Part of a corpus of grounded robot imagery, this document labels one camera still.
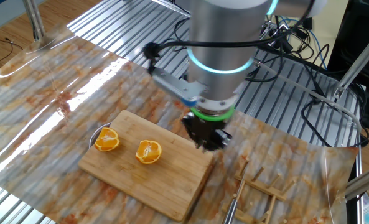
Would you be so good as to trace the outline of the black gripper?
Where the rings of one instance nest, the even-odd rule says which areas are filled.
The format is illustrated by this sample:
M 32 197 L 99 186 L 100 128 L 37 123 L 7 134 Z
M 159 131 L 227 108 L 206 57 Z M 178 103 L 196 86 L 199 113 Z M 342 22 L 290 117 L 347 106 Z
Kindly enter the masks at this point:
M 207 121 L 194 112 L 189 112 L 181 122 L 196 148 L 216 151 L 226 148 L 232 139 L 232 135 L 225 131 L 227 125 L 225 120 Z

